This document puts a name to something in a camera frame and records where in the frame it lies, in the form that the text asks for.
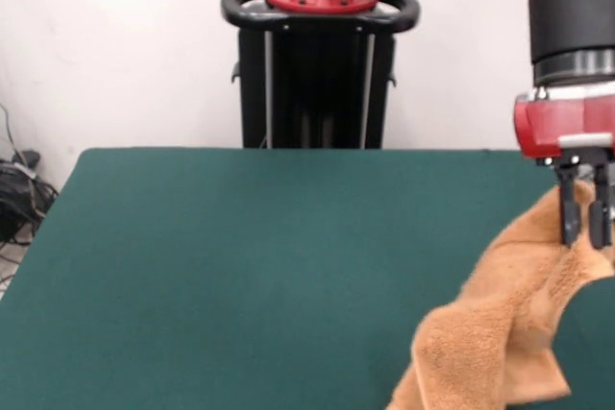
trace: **table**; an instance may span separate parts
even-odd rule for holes
[[[416,323],[551,184],[515,152],[85,152],[0,302],[4,408],[375,410]],[[615,284],[555,351],[615,395]]]

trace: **orange towel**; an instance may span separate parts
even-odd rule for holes
[[[561,315],[583,286],[615,275],[613,250],[589,241],[594,188],[575,189],[578,241],[559,243],[554,188],[489,245],[456,300],[418,325],[387,410],[504,410],[571,393],[552,349]]]

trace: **black cylindrical robot link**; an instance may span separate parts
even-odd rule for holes
[[[529,0],[529,20],[537,85],[615,76],[615,0]]]

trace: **cable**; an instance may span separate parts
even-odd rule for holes
[[[15,277],[15,274],[10,274],[6,277],[2,277],[0,278],[0,285],[7,283],[9,280],[11,280],[13,277]]]
[[[17,266],[19,266],[21,264],[16,259],[9,258],[7,256],[4,256],[3,254],[0,254],[0,259],[2,259],[3,261],[6,261],[7,263],[15,264]]]
[[[13,161],[0,160],[0,243],[28,247],[59,193],[29,168],[28,159],[14,144],[9,111],[1,103],[0,110],[5,115],[7,135],[0,141],[14,151]],[[23,230],[30,238],[17,239],[17,235],[25,235]]]

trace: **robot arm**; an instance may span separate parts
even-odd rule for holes
[[[521,151],[553,168],[560,184],[562,243],[580,231],[573,182],[594,170],[589,209],[595,248],[612,244],[608,165],[615,161],[615,0],[529,0],[533,90],[518,97]]]

